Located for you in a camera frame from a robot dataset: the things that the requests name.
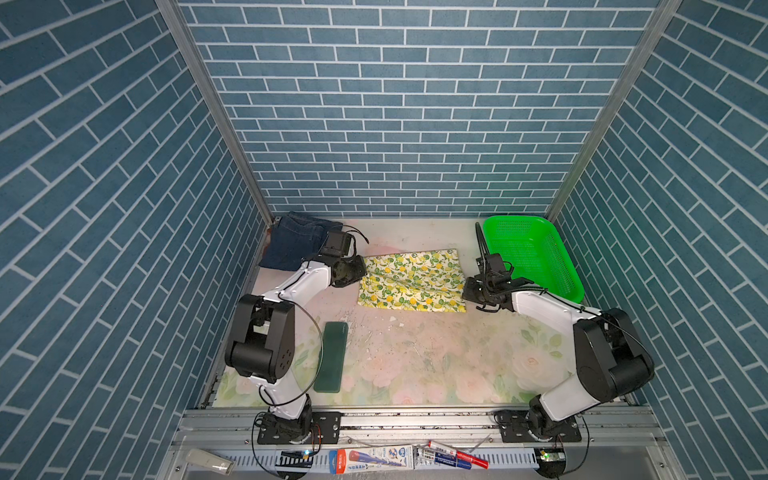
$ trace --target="red marker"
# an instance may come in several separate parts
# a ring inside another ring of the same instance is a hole
[[[436,452],[443,452],[443,453],[447,453],[448,455],[454,455],[456,458],[460,460],[465,460],[469,463],[472,463],[473,465],[477,465],[478,467],[488,468],[488,462],[483,460],[482,458],[477,458],[475,456],[468,455],[464,452],[460,452],[459,450],[452,449],[447,445],[443,445],[442,443],[437,443],[430,440],[429,448],[431,448],[432,450],[435,450]]]

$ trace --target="dark green foam pad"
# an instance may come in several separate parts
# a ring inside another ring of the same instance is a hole
[[[315,380],[315,392],[338,393],[341,390],[341,374],[346,352],[346,322],[328,322],[323,331],[323,363]]]

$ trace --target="marker pen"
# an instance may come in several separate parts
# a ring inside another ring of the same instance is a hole
[[[446,455],[445,453],[441,452],[435,452],[431,449],[424,449],[419,447],[418,454],[420,457],[423,457],[430,462],[440,463],[451,467],[466,468],[467,470],[472,468],[472,464],[465,460],[459,460],[455,456]]]
[[[378,463],[380,465],[393,465],[395,467],[404,466],[398,462],[390,462],[389,460],[384,460],[382,458],[372,457],[367,453],[358,452],[357,450],[351,450],[349,452],[349,460],[353,462]]]
[[[430,440],[429,448],[435,450],[436,452],[442,452],[447,455],[453,455],[459,460],[464,460],[465,462],[472,463],[473,465],[477,465],[478,467],[488,468],[488,462],[483,460],[482,458],[477,458],[473,455],[460,452],[459,450],[452,449],[451,447],[447,445],[443,445],[442,443],[437,443]]]

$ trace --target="brick wallpaper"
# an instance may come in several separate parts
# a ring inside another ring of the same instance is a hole
[[[765,479],[768,2],[684,0],[558,226],[689,478]]]
[[[182,0],[277,212],[542,214],[657,0]]]
[[[144,478],[263,222],[152,0],[0,2],[0,478]]]

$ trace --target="blue marker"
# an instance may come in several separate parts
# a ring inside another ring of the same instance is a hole
[[[418,454],[430,462],[448,465],[451,467],[466,468],[467,470],[472,468],[472,464],[466,460],[460,460],[453,455],[446,455],[445,453],[436,452],[432,449],[419,448]]]

